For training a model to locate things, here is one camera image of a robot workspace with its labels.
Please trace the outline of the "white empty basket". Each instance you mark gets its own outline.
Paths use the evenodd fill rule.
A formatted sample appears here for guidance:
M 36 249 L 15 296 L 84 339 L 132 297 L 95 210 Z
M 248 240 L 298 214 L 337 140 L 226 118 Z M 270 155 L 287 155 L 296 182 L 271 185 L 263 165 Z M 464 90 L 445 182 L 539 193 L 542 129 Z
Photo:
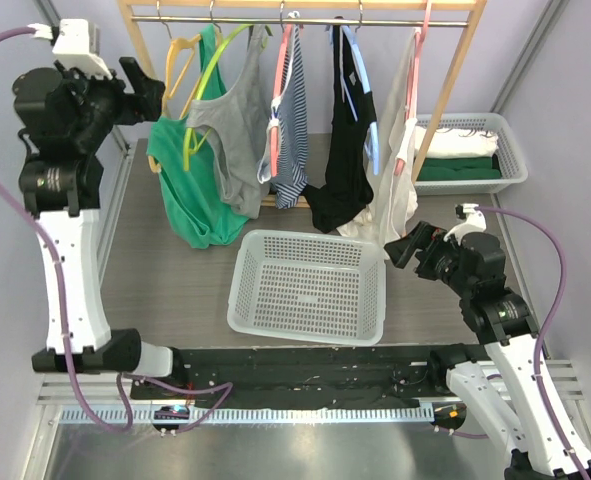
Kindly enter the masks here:
M 366 240 L 252 230 L 239 248 L 229 327 L 248 335 L 373 346 L 384 330 L 386 267 Z

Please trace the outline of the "green tank top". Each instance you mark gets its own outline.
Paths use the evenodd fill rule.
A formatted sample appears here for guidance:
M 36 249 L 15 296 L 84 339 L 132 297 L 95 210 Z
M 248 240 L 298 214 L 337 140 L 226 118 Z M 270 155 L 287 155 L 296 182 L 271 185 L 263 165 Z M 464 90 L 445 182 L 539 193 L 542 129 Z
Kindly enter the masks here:
M 204 40 L 213 41 L 216 32 L 209 25 L 199 34 Z M 205 72 L 216 49 L 210 42 L 206 46 L 200 45 L 195 56 L 199 57 L 201 73 Z M 177 57 L 173 80 L 179 75 L 189 54 L 190 50 L 185 50 Z M 228 204 L 221 201 L 214 175 L 214 154 L 201 136 L 197 137 L 199 150 L 190 157 L 189 168 L 184 168 L 183 141 L 188 113 L 183 118 L 162 120 L 163 126 L 157 137 L 159 144 L 149 147 L 148 141 L 147 154 L 151 153 L 159 159 L 167 175 L 166 180 L 162 178 L 160 181 L 156 174 L 168 222 L 172 230 L 195 249 L 229 245 L 238 237 L 247 218 L 234 213 Z

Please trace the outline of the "black tank top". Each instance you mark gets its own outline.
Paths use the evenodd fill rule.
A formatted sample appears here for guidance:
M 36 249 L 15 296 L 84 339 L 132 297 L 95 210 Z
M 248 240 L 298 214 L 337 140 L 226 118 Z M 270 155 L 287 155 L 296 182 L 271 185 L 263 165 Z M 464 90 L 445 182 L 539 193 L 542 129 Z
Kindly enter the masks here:
M 323 233 L 348 223 L 373 200 L 365 167 L 368 158 L 364 151 L 368 126 L 372 121 L 367 106 L 370 101 L 362 91 L 359 78 L 354 85 L 349 79 L 356 69 L 348 41 L 340 35 L 337 27 L 331 28 L 334 104 L 325 184 L 319 188 L 308 185 L 304 189 L 313 225 Z M 348 100 L 342 98 L 340 66 L 343 66 L 349 93 L 357 110 L 357 121 Z

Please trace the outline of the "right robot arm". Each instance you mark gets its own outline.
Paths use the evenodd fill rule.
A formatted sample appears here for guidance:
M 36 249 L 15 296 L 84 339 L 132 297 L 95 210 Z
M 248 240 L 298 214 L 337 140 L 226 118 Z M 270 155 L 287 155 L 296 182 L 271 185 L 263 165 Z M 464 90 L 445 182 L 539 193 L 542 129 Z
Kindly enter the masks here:
M 426 380 L 455 394 L 503 454 L 507 479 L 591 479 L 591 451 L 578 437 L 541 351 L 541 331 L 525 300 L 506 285 L 506 257 L 482 213 L 444 230 L 418 223 L 386 244 L 397 268 L 415 257 L 415 273 L 459 298 L 465 324 L 493 362 L 505 391 L 491 384 L 463 345 L 435 350 Z

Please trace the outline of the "light pink hanger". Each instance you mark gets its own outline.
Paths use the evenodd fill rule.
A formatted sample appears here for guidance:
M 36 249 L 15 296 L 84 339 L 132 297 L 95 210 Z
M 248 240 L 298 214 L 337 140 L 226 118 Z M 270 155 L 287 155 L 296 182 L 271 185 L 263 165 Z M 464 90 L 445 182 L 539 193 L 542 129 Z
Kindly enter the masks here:
M 405 133 L 402 130 L 405 128 L 405 123 L 417 115 L 420 58 L 429 29 L 431 11 L 432 1 L 428 0 L 425 5 L 422 26 L 413 29 L 413 33 L 409 37 L 406 49 L 402 55 L 398 70 L 400 79 L 396 81 L 396 85 L 400 88 L 400 104 L 391 130 L 391 138 L 393 140 L 404 138 Z

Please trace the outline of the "wooden clothes rack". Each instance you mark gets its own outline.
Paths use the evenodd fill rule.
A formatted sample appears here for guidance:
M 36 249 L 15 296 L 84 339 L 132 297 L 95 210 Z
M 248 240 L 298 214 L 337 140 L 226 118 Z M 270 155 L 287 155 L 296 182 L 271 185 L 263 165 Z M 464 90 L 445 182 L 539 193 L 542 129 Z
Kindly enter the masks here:
M 432 113 L 429 125 L 426 127 L 421 147 L 414 160 L 412 170 L 412 180 L 416 181 L 424 165 L 431 141 L 437 128 L 440 125 L 445 108 L 451 96 L 451 92 L 460 73 L 468 53 L 474 34 L 485 10 L 487 2 L 485 0 L 401 0 L 401 1 L 119 1 L 117 3 L 122 15 L 125 27 L 130 40 L 135 47 L 138 59 L 143 63 L 144 70 L 148 73 L 154 71 L 152 60 L 146 46 L 139 25 L 141 23 L 211 23 L 215 26 L 220 24 L 274 24 L 286 25 L 290 22 L 284 16 L 286 9 L 319 11 L 333 10 L 339 13 L 345 13 L 349 10 L 357 10 L 363 14 L 366 10 L 412 10 L 422 11 L 424 13 L 423 21 L 411 21 L 400 19 L 373 20 L 359 17 L 357 19 L 343 18 L 303 18 L 295 19 L 295 24 L 301 25 L 348 25 L 355 27 L 411 27 L 421 28 L 420 43 L 424 42 L 426 32 L 430 27 L 435 28 L 460 28 L 462 33 L 459 38 L 455 53 L 453 54 L 447 75 L 445 77 L 441 92 L 439 94 L 436 106 Z M 160 12 L 151 15 L 138 15 L 134 12 L 136 7 L 154 7 L 159 9 L 163 6 L 172 8 L 184 8 L 194 10 L 196 8 L 208 8 L 207 14 L 198 16 L 191 14 L 189 16 L 164 16 Z M 251 18 L 251 17 L 217 17 L 215 9 L 221 7 L 224 9 L 241 8 L 245 10 L 257 9 L 277 9 L 279 15 L 275 18 Z

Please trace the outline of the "white basket with clothes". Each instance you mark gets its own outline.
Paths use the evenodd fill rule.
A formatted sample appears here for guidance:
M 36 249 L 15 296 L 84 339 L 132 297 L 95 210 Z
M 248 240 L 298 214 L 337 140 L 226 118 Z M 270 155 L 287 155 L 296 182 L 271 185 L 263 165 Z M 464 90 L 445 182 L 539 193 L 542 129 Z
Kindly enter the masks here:
M 445 114 L 416 189 L 420 195 L 494 194 L 527 178 L 525 158 L 503 116 Z

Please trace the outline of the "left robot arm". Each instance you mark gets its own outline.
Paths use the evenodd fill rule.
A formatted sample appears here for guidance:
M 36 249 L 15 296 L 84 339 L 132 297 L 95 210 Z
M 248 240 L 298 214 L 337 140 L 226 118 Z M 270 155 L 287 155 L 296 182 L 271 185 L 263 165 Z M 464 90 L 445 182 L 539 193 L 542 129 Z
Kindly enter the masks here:
M 26 146 L 19 175 L 24 209 L 38 227 L 49 327 L 46 346 L 32 357 L 39 373 L 117 372 L 153 377 L 165 398 L 180 397 L 187 373 L 169 347 L 142 340 L 134 328 L 109 326 L 100 292 L 97 242 L 104 168 L 96 156 L 116 126 L 161 115 L 164 84 L 122 57 L 126 75 L 97 78 L 56 62 L 18 77 L 14 110 Z

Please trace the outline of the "light blue hanger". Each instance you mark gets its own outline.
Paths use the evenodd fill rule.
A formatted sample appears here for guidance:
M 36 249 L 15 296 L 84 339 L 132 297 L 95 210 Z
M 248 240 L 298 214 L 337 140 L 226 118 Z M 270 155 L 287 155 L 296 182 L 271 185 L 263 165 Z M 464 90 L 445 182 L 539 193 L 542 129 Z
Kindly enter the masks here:
M 364 59 L 357 43 L 356 39 L 356 32 L 351 31 L 351 29 L 347 25 L 334 25 L 332 28 L 337 27 L 341 32 L 341 35 L 348 41 L 351 56 L 355 65 L 356 73 L 350 74 L 349 79 L 351 79 L 352 84 L 356 83 L 356 78 L 359 78 L 362 91 L 364 95 L 368 98 L 367 106 L 369 108 L 369 115 L 371 118 L 371 122 L 368 126 L 367 137 L 364 143 L 364 151 L 368 160 L 371 163 L 372 171 L 375 176 L 380 174 L 380 151 L 379 151 L 379 138 L 378 138 L 378 127 L 377 127 L 377 117 L 375 113 L 374 103 L 373 103 L 373 95 L 372 89 L 370 85 L 370 81 L 368 78 L 368 73 L 366 70 L 366 65 L 364 63 Z M 351 112 L 355 121 L 358 120 L 358 114 L 353 102 L 353 99 L 349 93 L 349 88 L 346 83 L 346 79 L 344 76 L 343 66 L 340 66 L 340 84 L 342 86 L 342 98 L 344 100 L 348 100 Z

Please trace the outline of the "folded white cloth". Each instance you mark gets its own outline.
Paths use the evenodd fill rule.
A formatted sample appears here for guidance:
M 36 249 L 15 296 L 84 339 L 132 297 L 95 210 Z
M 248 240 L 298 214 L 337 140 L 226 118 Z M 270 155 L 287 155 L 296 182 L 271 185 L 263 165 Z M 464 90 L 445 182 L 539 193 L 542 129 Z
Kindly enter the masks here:
M 439 128 L 434 133 L 427 158 L 491 157 L 497 150 L 499 135 L 487 130 Z

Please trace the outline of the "white tank top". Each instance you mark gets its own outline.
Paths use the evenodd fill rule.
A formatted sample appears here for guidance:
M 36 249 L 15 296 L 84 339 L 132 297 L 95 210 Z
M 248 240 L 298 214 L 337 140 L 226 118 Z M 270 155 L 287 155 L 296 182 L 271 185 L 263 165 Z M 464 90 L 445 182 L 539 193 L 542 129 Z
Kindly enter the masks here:
M 351 221 L 337 228 L 342 236 L 383 246 L 404 236 L 406 223 L 417 209 L 412 182 L 417 118 L 408 95 L 420 32 L 416 28 L 404 43 L 384 110 L 378 118 L 379 172 L 375 174 L 372 167 L 367 170 L 373 200 Z

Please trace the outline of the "blue striped tank top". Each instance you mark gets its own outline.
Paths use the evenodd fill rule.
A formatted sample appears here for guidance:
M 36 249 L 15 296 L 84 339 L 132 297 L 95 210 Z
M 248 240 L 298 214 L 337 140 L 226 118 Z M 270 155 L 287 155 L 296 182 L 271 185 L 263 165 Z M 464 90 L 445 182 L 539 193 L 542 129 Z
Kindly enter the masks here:
M 272 189 L 278 209 L 295 207 L 308 184 L 307 104 L 300 33 L 298 24 L 284 27 L 266 127 L 266 144 L 257 163 L 257 180 Z

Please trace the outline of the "yellow hanger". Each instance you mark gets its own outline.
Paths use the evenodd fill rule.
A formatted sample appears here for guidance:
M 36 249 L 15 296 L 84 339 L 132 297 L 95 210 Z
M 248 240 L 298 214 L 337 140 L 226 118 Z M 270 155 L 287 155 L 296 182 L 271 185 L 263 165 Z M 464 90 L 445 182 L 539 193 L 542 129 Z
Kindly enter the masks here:
M 163 94 L 162 102 L 161 102 L 162 113 L 164 113 L 164 112 L 168 113 L 167 112 L 168 102 L 169 102 L 169 100 L 173 99 L 173 97 L 177 93 L 179 86 L 181 85 L 181 83 L 184 80 L 187 70 L 189 69 L 191 63 L 193 62 L 195 54 L 199 51 L 200 45 L 206 46 L 206 43 L 210 42 L 215 47 L 219 47 L 222 40 L 223 40 L 222 34 L 217 33 L 217 32 L 215 33 L 215 40 L 213 40 L 213 41 L 204 40 L 202 34 L 197 34 L 196 36 L 194 36 L 191 39 L 186 39 L 186 38 L 171 39 L 170 46 L 169 46 L 169 49 L 167 52 L 167 57 L 166 57 L 165 82 L 164 82 L 166 90 Z M 184 66 L 182 67 L 181 71 L 179 72 L 179 75 L 175 78 L 175 80 L 173 80 L 174 66 L 177 61 L 177 57 L 180 55 L 180 53 L 182 51 L 185 51 L 185 50 L 190 50 L 189 57 L 188 57 L 187 61 L 185 62 Z M 184 104 L 184 107 L 183 107 L 183 109 L 181 111 L 181 115 L 180 115 L 181 118 L 186 116 L 186 114 L 188 113 L 189 107 L 196 95 L 196 91 L 200 85 L 200 82 L 201 82 L 201 73 L 198 76 L 196 84 L 193 87 L 193 89 L 191 90 L 191 93 Z M 151 135 L 149 137 L 149 147 L 159 144 L 159 138 L 157 138 L 157 137 L 159 137 L 158 133 L 161 132 L 160 128 L 163 126 L 161 121 L 162 120 L 169 120 L 169 118 L 170 117 L 168 117 L 168 116 L 162 116 L 151 127 Z M 147 154 L 147 158 L 148 158 L 148 164 L 149 164 L 149 168 L 150 168 L 151 172 L 154 174 L 157 174 L 160 177 L 160 181 L 162 178 L 164 178 L 166 180 L 167 175 L 166 175 L 166 172 L 163 170 L 163 165 L 159 162 L 159 159 L 151 153 Z

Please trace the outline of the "folded green cloth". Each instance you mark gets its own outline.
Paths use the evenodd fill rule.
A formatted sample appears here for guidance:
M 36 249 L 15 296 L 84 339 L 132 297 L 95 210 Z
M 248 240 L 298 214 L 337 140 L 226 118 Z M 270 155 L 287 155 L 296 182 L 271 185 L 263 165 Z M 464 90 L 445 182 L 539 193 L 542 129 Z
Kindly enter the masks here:
M 427 158 L 418 180 L 425 182 L 497 180 L 502 174 L 495 157 Z

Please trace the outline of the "grey tank top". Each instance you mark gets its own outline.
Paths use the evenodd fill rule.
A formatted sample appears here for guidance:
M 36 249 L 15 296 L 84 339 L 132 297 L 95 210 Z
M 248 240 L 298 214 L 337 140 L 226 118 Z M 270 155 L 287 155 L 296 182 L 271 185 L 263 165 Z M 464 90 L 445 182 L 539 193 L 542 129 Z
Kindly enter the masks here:
M 229 44 L 249 32 L 242 70 L 224 94 L 204 97 L 208 83 Z M 249 219 L 259 216 L 269 185 L 258 180 L 258 163 L 267 140 L 268 102 L 264 97 L 260 57 L 270 33 L 262 24 L 236 28 L 217 47 L 201 74 L 186 120 L 182 155 L 186 171 L 203 145 L 210 146 L 219 198 L 231 210 Z

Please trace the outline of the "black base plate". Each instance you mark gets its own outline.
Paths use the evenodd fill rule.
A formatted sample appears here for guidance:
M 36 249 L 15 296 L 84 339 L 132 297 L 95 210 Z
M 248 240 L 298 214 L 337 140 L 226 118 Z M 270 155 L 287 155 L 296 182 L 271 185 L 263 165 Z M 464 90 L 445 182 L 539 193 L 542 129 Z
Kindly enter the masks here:
M 438 355 L 485 361 L 480 346 L 278 347 L 184 349 L 188 384 L 211 407 L 206 389 L 233 385 L 224 407 L 319 410 L 414 408 L 420 399 L 448 394 Z

